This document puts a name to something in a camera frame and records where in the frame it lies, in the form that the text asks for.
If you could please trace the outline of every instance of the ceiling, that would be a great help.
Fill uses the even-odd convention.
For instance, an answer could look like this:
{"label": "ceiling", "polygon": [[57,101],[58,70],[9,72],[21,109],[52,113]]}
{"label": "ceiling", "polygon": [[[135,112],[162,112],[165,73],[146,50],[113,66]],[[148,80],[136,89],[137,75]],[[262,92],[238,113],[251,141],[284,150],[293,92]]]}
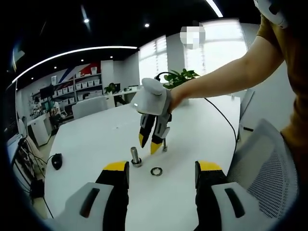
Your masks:
{"label": "ceiling", "polygon": [[[253,0],[214,0],[225,18],[239,18],[245,23],[259,23],[259,12]],[[11,82],[32,65],[66,51],[95,46],[140,47],[161,35],[180,32],[182,26],[193,21],[217,19],[205,0],[155,0],[155,1],[63,1],[62,4],[14,3],[13,13],[7,23],[6,80]],[[85,24],[84,12],[90,20]],[[25,52],[13,71],[13,47]],[[22,88],[35,79],[57,70],[98,60],[124,60],[137,50],[104,49],[84,51],[48,61],[23,75],[18,85]]]}

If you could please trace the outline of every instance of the helmet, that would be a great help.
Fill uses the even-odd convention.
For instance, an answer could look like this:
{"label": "helmet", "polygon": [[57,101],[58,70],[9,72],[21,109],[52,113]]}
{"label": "helmet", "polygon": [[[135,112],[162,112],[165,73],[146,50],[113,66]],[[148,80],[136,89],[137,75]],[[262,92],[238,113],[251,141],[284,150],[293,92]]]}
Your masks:
{"label": "helmet", "polygon": [[254,0],[254,2],[261,14],[263,14],[272,23],[283,29],[288,27],[288,22],[282,14],[277,0]]}

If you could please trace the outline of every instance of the hand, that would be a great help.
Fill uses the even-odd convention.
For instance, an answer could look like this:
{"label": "hand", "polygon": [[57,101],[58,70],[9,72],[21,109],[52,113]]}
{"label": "hand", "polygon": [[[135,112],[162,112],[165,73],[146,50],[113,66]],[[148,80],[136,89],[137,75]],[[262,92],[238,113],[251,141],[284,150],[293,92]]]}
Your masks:
{"label": "hand", "polygon": [[178,87],[171,90],[171,98],[171,103],[168,108],[169,113],[171,113],[184,99],[183,94]]}

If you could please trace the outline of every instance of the computer mouse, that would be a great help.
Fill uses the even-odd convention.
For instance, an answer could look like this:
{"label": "computer mouse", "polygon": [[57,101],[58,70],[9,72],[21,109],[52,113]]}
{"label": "computer mouse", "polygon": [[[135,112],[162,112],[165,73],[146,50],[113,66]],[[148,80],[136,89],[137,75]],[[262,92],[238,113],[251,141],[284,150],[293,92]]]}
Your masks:
{"label": "computer mouse", "polygon": [[52,158],[51,158],[51,163],[54,169],[59,170],[62,166],[62,154],[61,153],[56,153]]}

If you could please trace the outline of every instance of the potted plant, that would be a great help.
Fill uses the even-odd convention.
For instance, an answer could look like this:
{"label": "potted plant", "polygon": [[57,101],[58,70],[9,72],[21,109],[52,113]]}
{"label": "potted plant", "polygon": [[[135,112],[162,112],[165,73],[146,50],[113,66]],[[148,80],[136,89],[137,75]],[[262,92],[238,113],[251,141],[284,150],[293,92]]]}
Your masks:
{"label": "potted plant", "polygon": [[104,88],[105,94],[111,95],[115,90],[116,86],[114,83],[110,83],[107,87]]}
{"label": "potted plant", "polygon": [[182,83],[185,83],[191,79],[194,79],[196,76],[199,76],[197,73],[195,73],[195,71],[187,71],[185,68],[181,74],[174,70],[171,70],[171,72],[173,73],[164,76],[168,83],[163,84],[163,86],[167,89],[173,89]]}

